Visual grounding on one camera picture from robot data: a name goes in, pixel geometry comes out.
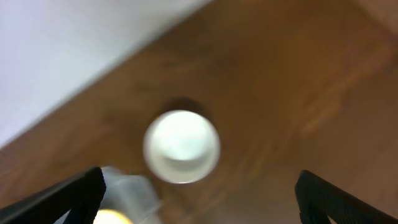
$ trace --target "wood grain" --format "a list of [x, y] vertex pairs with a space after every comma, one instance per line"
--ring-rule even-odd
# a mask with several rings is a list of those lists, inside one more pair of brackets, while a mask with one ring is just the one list
[[398, 34], [398, 2], [395, 0], [357, 0], [382, 25]]
[[[89, 166], [150, 178], [165, 223], [299, 223], [308, 169], [398, 217], [396, 37], [344, 0], [218, 0], [0, 152], [0, 206]], [[199, 102], [217, 168], [160, 181], [142, 138], [173, 98]]]

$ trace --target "white wall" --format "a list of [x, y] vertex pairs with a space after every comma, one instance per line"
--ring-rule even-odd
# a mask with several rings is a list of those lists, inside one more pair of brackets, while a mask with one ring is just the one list
[[208, 0], [1, 0], [0, 148]]

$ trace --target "clear plastic object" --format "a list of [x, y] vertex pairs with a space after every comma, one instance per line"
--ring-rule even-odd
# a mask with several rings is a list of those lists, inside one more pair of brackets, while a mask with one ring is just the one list
[[106, 192], [99, 209], [117, 210], [134, 224], [161, 224], [156, 212], [159, 199], [152, 184], [143, 176], [125, 175], [107, 166], [102, 168]]

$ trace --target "wooden floor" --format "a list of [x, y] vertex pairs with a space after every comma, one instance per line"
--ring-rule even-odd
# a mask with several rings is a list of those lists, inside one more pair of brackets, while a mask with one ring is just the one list
[[[308, 169], [398, 218], [396, 37], [348, 0], [217, 0], [0, 151], [0, 207], [89, 166], [153, 181], [165, 223], [299, 223]], [[221, 138], [194, 184], [157, 179], [144, 132], [188, 97]]]

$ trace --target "white cup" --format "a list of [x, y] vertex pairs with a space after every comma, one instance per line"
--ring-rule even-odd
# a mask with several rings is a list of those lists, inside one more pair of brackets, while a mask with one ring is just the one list
[[175, 110], [160, 115], [144, 138], [144, 157], [151, 171], [175, 184], [202, 179], [214, 169], [219, 155], [216, 129], [206, 118], [191, 111]]

